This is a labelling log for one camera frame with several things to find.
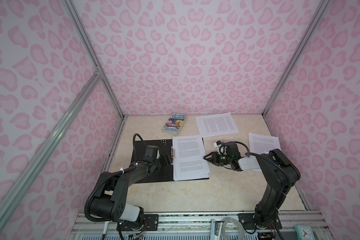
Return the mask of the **black A4 clip folder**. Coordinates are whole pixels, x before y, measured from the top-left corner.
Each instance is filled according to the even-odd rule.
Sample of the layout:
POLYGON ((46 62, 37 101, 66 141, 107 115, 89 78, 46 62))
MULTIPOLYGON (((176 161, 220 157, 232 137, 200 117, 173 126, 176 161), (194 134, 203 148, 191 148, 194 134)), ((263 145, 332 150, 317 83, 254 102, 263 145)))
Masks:
POLYGON ((159 171, 148 171, 147 166, 143 162, 142 158, 145 153, 147 146, 157 146, 160 148, 160 155, 169 154, 171 155, 171 147, 173 146, 172 140, 163 140, 163 141, 136 141, 133 140, 133 155, 131 164, 132 165, 143 165, 145 166, 146 174, 144 178, 138 180, 139 183, 151 183, 151 182, 168 182, 174 181, 174 169, 173 165, 162 167, 159 171))

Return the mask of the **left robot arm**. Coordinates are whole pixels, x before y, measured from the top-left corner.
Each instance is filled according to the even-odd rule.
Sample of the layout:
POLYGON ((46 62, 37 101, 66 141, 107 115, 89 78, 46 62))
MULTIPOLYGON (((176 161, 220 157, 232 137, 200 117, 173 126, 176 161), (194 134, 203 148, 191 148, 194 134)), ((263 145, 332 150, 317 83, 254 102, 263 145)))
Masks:
POLYGON ((144 155, 125 170, 101 173, 85 203, 85 217, 91 222, 128 223, 139 229, 144 224, 144 209, 127 204, 128 189, 172 163, 171 154, 161 154, 159 147, 147 146, 144 155))

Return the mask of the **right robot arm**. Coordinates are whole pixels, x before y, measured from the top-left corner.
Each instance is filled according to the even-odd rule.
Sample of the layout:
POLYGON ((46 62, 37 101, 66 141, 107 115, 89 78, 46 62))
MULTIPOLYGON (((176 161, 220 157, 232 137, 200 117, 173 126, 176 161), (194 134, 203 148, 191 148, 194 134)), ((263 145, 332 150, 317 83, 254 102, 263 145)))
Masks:
POLYGON ((279 209, 284 203, 289 191, 301 178, 297 167, 280 149, 266 150, 262 154, 250 152, 244 143, 221 142, 214 143, 217 150, 204 156, 204 160, 217 166, 242 172, 244 164, 254 160, 259 165, 267 187, 262 199, 255 207, 254 224, 258 229, 266 229, 277 221, 279 209))

